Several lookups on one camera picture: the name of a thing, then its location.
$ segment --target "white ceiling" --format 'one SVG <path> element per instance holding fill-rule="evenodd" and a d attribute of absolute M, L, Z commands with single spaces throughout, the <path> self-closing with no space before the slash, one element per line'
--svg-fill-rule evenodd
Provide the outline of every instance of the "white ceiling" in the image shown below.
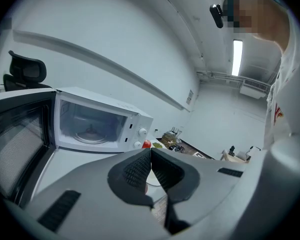
<path fill-rule="evenodd" d="M 270 84 L 280 65 L 281 52 L 251 34 L 217 28 L 209 7 L 224 0 L 142 0 L 169 25 L 185 48 L 196 71 L 231 75 L 233 40 L 243 40 L 239 75 Z"/>

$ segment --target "white wall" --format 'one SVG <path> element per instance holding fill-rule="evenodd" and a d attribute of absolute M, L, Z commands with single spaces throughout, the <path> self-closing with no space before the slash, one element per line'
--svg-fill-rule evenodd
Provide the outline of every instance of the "white wall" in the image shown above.
<path fill-rule="evenodd" d="M 141 1 L 25 0 L 12 28 L 0 37 L 0 84 L 13 50 L 45 63 L 46 85 L 78 86 L 144 110 L 156 137 L 188 120 L 194 100 L 186 100 L 199 80 L 177 37 Z"/>
<path fill-rule="evenodd" d="M 207 155 L 221 158 L 224 149 L 247 152 L 263 148 L 267 102 L 221 85 L 200 85 L 191 118 L 180 138 Z"/>

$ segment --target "microwave control knob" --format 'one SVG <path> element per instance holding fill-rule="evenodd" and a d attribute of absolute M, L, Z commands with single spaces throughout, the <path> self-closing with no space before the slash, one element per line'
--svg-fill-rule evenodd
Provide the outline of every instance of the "microwave control knob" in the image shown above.
<path fill-rule="evenodd" d="M 139 135 L 140 136 L 145 136 L 147 135 L 147 130 L 145 128 L 141 128 L 139 131 L 138 131 Z"/>
<path fill-rule="evenodd" d="M 140 149 L 142 147 L 142 143 L 140 141 L 136 141 L 134 144 L 133 144 L 133 147 L 135 149 Z"/>

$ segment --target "ceiling light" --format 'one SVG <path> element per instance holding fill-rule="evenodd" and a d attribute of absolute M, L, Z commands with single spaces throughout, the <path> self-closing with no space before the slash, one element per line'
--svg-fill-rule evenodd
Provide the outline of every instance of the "ceiling light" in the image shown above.
<path fill-rule="evenodd" d="M 233 40 L 233 65 L 232 75 L 238 76 L 241 65 L 243 42 L 241 40 Z"/>

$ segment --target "white lab coat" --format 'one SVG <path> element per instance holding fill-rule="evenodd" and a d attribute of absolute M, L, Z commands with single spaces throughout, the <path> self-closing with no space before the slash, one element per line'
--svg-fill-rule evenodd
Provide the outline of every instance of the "white lab coat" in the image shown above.
<path fill-rule="evenodd" d="M 300 100 L 300 27 L 289 11 L 288 17 L 290 22 L 288 46 L 281 57 L 276 81 L 271 86 L 267 97 L 263 145 L 263 149 L 266 150 L 274 142 L 300 133 L 300 127 L 296 129 L 295 125 L 296 117 L 299 117 L 298 114 L 300 114 L 300 101 L 293 107 L 290 106 L 296 100 Z"/>

